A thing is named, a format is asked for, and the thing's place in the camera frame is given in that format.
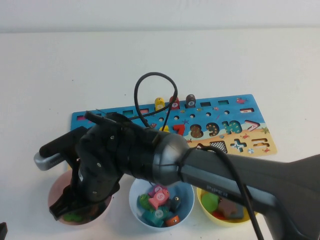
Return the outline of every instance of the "wooden toy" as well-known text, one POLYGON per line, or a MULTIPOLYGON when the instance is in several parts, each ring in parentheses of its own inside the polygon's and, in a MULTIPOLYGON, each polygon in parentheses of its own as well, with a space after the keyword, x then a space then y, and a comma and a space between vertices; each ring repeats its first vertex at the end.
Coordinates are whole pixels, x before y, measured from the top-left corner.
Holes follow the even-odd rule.
POLYGON ((224 216, 221 212, 214 211, 214 212, 212 213, 212 215, 213 215, 215 218, 217 218, 217 219, 227 220, 227 219, 225 218, 225 216, 224 216))
POLYGON ((170 193, 167 189, 159 190, 155 193, 153 198, 149 198, 148 201, 151 204, 151 206, 157 210, 159 206, 162 206, 166 203, 168 198, 170 197, 170 193))
MULTIPOLYGON (((171 111, 166 125, 171 133, 182 135, 190 147, 202 144, 217 147, 228 154, 245 157, 268 156, 277 152, 270 131, 252 95, 197 99, 194 108, 186 108, 186 104, 186 101, 180 101, 180 109, 171 111)), ((140 105, 140 109, 151 113, 154 112, 155 105, 153 103, 140 105)), ((116 112, 125 114, 128 118, 138 115, 135 106, 91 112, 102 116, 105 113, 116 112)), ((84 114, 84 111, 72 114, 71 130, 81 126, 91 128, 94 125, 84 118, 84 114)), ((145 119, 150 126, 161 130, 166 114, 166 111, 162 111, 146 116, 145 119)), ((140 119, 132 121, 144 127, 140 119)))
POLYGON ((81 223, 84 220, 84 217, 75 213, 67 213, 63 215, 63 220, 65 220, 66 222, 81 223))
POLYGON ((218 208, 219 197, 215 194, 207 192, 201 197, 201 203, 209 213, 212 213, 218 208))
POLYGON ((169 126, 168 126, 168 125, 165 125, 163 131, 164 131, 164 132, 167 132, 167 133, 170 133, 170 131, 169 131, 169 126))
POLYGON ((236 214, 238 212, 236 203, 226 198, 221 198, 217 210, 222 213, 226 219, 228 219, 231 214, 236 214))
POLYGON ((235 207, 237 211, 234 213, 231 213, 228 216, 228 219, 243 219, 245 217, 244 207, 237 203, 235 204, 235 207))
POLYGON ((161 186, 161 185, 155 185, 153 190, 151 192, 148 193, 148 195, 153 198, 156 194, 156 192, 160 191, 160 190, 168 190, 165 186, 161 186))
POLYGON ((149 198, 150 198, 150 196, 148 194, 142 194, 139 196, 138 201, 139 201, 140 206, 143 209, 145 209, 149 212, 153 212, 154 209, 149 203, 149 198))
POLYGON ((142 217, 154 227, 161 228, 164 224, 164 219, 167 217, 169 210, 167 207, 159 207, 154 212, 144 211, 142 217))
POLYGON ((184 135, 186 127, 184 124, 178 124, 173 126, 173 130, 177 131, 177 133, 181 136, 184 135))
POLYGON ((154 100, 154 106, 156 111, 163 109, 165 107, 165 100, 162 97, 157 97, 154 100))
POLYGON ((167 227, 174 226, 174 225, 176 225, 176 224, 178 224, 178 223, 180 223, 180 219, 179 219, 179 216, 178 216, 178 215, 176 215, 176 216, 174 216, 174 217, 172 217, 172 218, 170 218, 170 219, 168 219, 168 220, 165 221, 165 225, 166 225, 167 227))
POLYGON ((178 109, 180 109, 180 101, 179 101, 179 98, 177 97, 174 103, 172 104, 171 110, 178 110, 178 109))
POLYGON ((196 97, 193 94, 189 94, 185 99, 185 108, 192 109, 196 107, 196 97))
POLYGON ((181 205, 181 198, 176 195, 172 199, 168 199, 165 205, 171 212, 175 213, 181 205))

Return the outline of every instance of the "wooden puzzle board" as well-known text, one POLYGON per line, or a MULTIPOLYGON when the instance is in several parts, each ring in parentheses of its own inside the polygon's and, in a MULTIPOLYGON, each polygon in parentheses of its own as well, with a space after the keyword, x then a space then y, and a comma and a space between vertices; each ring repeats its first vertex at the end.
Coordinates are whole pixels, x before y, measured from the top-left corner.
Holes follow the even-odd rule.
MULTIPOLYGON (((258 157, 277 153, 270 131, 251 94, 197 99, 195 107, 186 108, 186 101, 180 101, 180 108, 172 110, 167 122, 171 133, 177 133, 174 126, 182 131, 190 147, 215 146, 225 153, 248 157, 258 157)), ((155 104, 140 105, 146 114, 155 110, 155 104)), ((99 115, 117 112, 128 118, 137 116, 135 106, 116 107, 91 112, 99 115)), ((74 112, 71 130, 94 123, 83 116, 85 111, 74 112)), ((163 126, 167 111, 147 116, 148 123, 156 129, 163 126)), ((140 119, 137 125, 144 126, 140 119)))

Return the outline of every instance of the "black cable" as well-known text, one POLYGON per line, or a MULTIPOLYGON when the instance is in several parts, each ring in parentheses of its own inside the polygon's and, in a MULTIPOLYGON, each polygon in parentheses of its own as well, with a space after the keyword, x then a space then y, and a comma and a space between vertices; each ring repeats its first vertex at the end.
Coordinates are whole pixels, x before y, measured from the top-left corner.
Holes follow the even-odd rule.
POLYGON ((139 80, 135 84, 133 97, 134 97, 134 106, 135 106, 135 109, 136 109, 136 112, 137 112, 138 116, 131 117, 130 120, 139 118, 139 119, 141 119, 143 124, 148 128, 148 127, 150 127, 150 125, 148 124, 148 122, 145 119, 145 117, 160 113, 160 112, 162 112, 162 111, 164 111, 164 110, 169 108, 168 113, 167 113, 166 118, 165 118, 165 121, 164 121, 164 123, 167 124, 168 117, 169 117, 169 114, 170 114, 170 111, 171 111, 171 106, 176 101, 177 96, 178 96, 178 89, 177 89, 176 83, 170 77, 168 77, 167 75, 165 75, 163 73, 160 73, 160 72, 149 72, 149 73, 146 73, 145 75, 140 77, 139 80), (172 101, 167 106, 165 106, 165 107, 163 107, 163 108, 161 108, 161 109, 159 109, 157 111, 150 112, 150 113, 147 113, 145 115, 142 115, 140 107, 139 107, 139 103, 138 103, 138 89, 139 89, 139 85, 141 84, 141 82, 144 79, 146 79, 147 77, 150 77, 150 76, 159 76, 159 77, 167 79, 173 85, 173 88, 174 88, 173 98, 172 98, 172 101))
POLYGON ((238 188, 240 190, 241 196, 243 198, 244 201, 244 205, 246 206, 246 209, 248 211, 249 217, 251 219, 252 222, 252 226, 254 228, 255 234, 258 238, 258 240, 263 240, 264 237, 261 233, 256 215, 255 215, 255 211, 253 210, 252 207, 252 203, 249 197, 249 190, 247 188, 247 186, 242 182, 235 166, 233 165, 233 163, 230 161, 230 159, 228 158, 227 154, 224 153, 221 149, 214 147, 214 146, 204 146, 202 148, 200 148, 200 150, 204 150, 204 151, 209 151, 212 150, 214 151, 218 157, 223 161, 223 163, 227 166, 228 170, 230 171, 231 175, 233 176, 236 184, 238 185, 238 188))

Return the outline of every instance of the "green toy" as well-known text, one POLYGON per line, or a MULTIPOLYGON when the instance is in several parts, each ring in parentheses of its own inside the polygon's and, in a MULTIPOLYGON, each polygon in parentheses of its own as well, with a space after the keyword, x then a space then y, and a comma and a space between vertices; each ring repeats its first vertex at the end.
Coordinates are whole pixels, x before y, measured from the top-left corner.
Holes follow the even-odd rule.
POLYGON ((149 203, 149 198, 150 198, 150 196, 149 196, 148 194, 142 194, 142 195, 140 195, 139 198, 138 198, 139 204, 140 204, 140 206, 141 206, 143 209, 145 209, 145 210, 153 213, 155 210, 154 210, 154 208, 150 205, 150 203, 149 203))
POLYGON ((65 220, 66 222, 81 223, 84 220, 84 218, 74 213, 67 213, 63 215, 63 220, 65 220))
POLYGON ((208 192, 202 196, 201 203, 205 210, 207 210, 209 213, 212 213, 218 208, 219 197, 208 192))

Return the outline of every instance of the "blue bowl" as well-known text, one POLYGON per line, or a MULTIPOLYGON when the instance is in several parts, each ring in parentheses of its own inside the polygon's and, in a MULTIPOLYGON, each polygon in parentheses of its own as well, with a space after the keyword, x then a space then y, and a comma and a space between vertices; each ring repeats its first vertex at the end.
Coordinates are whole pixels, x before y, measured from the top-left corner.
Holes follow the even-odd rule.
POLYGON ((136 179, 129 192, 129 205, 131 208, 131 211, 136 219, 143 225, 147 226, 148 228, 154 229, 156 231, 165 231, 170 230, 171 228, 174 228, 175 226, 181 224, 191 213, 192 208, 194 207, 195 203, 195 193, 190 184, 187 184, 185 182, 179 182, 175 185, 169 186, 168 191, 170 193, 170 197, 172 198, 175 195, 178 195, 181 197, 181 205, 176 215, 179 216, 180 222, 173 226, 168 227, 155 227, 149 225, 149 223, 142 217, 142 214, 145 212, 145 210, 139 205, 138 203, 138 197, 142 194, 147 194, 149 192, 152 192, 153 186, 145 180, 136 179))

